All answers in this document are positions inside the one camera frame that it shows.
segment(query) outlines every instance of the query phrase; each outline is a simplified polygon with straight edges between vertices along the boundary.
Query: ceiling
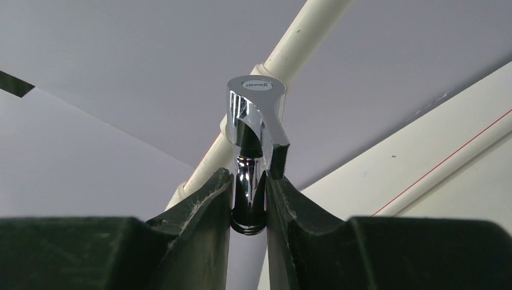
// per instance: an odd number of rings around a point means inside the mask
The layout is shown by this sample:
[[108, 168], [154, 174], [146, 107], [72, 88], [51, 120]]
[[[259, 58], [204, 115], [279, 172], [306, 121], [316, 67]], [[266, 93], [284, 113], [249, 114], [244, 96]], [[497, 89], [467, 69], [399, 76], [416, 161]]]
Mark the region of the ceiling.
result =
[[[265, 61], [304, 2], [2, 1], [0, 70], [195, 167], [227, 81]], [[509, 0], [355, 0], [287, 97], [289, 179], [315, 182], [509, 62], [510, 15]], [[231, 289], [255, 287], [261, 243]]]

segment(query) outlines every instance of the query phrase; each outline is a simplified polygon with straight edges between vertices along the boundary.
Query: chrome faucet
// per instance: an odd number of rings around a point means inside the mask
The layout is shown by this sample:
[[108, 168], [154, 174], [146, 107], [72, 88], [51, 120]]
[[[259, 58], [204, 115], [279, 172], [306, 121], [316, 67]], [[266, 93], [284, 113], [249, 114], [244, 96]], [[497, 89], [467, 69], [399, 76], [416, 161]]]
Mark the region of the chrome faucet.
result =
[[228, 82], [226, 134], [233, 144], [236, 179], [231, 226], [258, 234], [266, 226], [265, 179], [282, 178], [290, 143], [280, 119], [286, 86], [266, 76], [241, 76]]

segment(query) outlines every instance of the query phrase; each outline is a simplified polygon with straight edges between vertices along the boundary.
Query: logo on faucet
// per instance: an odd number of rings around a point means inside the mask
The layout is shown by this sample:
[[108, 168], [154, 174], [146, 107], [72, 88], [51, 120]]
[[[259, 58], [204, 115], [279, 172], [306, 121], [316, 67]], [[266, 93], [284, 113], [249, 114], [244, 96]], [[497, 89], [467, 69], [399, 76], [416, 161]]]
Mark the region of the logo on faucet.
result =
[[242, 86], [251, 91], [267, 91], [272, 88], [272, 84], [266, 80], [248, 80], [242, 83]]

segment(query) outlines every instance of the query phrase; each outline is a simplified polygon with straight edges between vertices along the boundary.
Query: faucet spout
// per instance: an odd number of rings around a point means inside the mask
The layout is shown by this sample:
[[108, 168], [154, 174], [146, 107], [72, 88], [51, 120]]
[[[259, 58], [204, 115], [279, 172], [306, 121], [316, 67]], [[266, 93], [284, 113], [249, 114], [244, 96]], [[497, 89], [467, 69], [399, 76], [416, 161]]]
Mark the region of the faucet spout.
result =
[[286, 86], [267, 76], [241, 76], [228, 82], [226, 134], [236, 168], [231, 226], [245, 235], [266, 226], [265, 179], [282, 178], [290, 145], [280, 118]]

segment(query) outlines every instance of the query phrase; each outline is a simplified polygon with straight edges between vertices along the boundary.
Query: faucet base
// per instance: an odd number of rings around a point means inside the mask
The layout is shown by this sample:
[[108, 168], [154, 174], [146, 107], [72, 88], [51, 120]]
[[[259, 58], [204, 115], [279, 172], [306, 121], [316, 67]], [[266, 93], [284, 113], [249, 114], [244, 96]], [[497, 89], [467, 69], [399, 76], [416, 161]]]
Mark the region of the faucet base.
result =
[[261, 219], [260, 223], [253, 224], [253, 225], [243, 225], [236, 221], [236, 218], [233, 217], [234, 215], [234, 209], [231, 210], [231, 227], [233, 230], [235, 230], [237, 233], [244, 234], [246, 236], [254, 236], [255, 234], [261, 233], [267, 226], [267, 219], [266, 216]]

